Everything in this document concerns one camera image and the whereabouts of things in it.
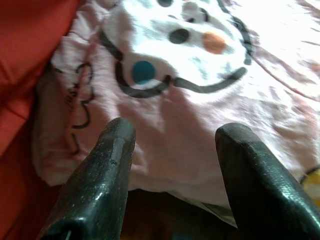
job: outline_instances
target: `black plastic object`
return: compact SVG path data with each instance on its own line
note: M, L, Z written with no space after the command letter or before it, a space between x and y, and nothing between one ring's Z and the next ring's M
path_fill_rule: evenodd
M136 132L112 120L71 175L38 239L119 240Z
M250 128L226 124L215 142L230 207L246 239L320 240L319 209Z

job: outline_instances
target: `orange cloth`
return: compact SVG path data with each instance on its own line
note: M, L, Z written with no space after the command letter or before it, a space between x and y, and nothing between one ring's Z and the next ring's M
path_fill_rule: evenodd
M33 240L59 188L31 163L37 79L68 31L79 0L0 1L0 239Z

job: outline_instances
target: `orange circle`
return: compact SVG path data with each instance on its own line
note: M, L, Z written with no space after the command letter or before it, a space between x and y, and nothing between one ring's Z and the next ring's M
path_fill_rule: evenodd
M203 46L209 53L221 54L226 47L226 42L214 32L207 31L203 35Z

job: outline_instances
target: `pink fabric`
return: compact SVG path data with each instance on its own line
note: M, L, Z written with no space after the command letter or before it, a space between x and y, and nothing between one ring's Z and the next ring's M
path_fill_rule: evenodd
M175 1L175 5L161 8L155 5L156 0L150 0L150 7L137 10L141 13L138 16L135 8L140 3L133 2L136 5L129 8L130 1L120 1L112 10L113 3L107 1L83 5L52 59L57 68L56 81L46 76L39 85L34 165L48 184L64 183L95 145L105 124L118 116L130 120L137 132L130 189L166 191L228 207L214 133L230 122L249 126L297 180L319 165L316 6L306 1L228 1L227 9L249 30L254 46L252 63L243 65L247 73L240 79L204 93L178 86L176 79L204 86L207 74L210 84L214 81L218 85L225 83L227 73L242 67L246 53L239 43L244 38L231 24L235 19L218 8L216 1L209 1L208 5L191 1L199 8ZM174 14L170 9L178 9L178 5L182 6L181 22L162 15L164 11L166 16ZM212 19L209 23L203 22L202 6ZM186 22L192 14L195 22ZM162 45L163 33L169 34L175 24L192 33L184 48L180 48L181 44ZM226 47L221 53L208 53L205 43L198 42L200 37L192 38L203 36L205 29L224 39ZM101 32L124 53L123 59L106 47L110 44L103 41ZM144 45L148 36L158 44L150 41ZM197 56L208 64L194 68ZM156 75L158 81L135 84L128 74L133 73L131 66L137 59L148 59L161 74L175 80L160 94L148 98L137 97L135 90L134 94L126 92L124 89L128 88L122 89L124 85L117 82L119 62L133 89L153 88L164 79L163 75ZM177 61L190 65L181 67Z

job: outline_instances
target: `blue circle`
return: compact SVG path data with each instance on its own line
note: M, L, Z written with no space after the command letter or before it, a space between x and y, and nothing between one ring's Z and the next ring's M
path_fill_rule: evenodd
M132 78L136 84L146 84L154 79L155 75L156 69L148 61L138 61L132 68Z

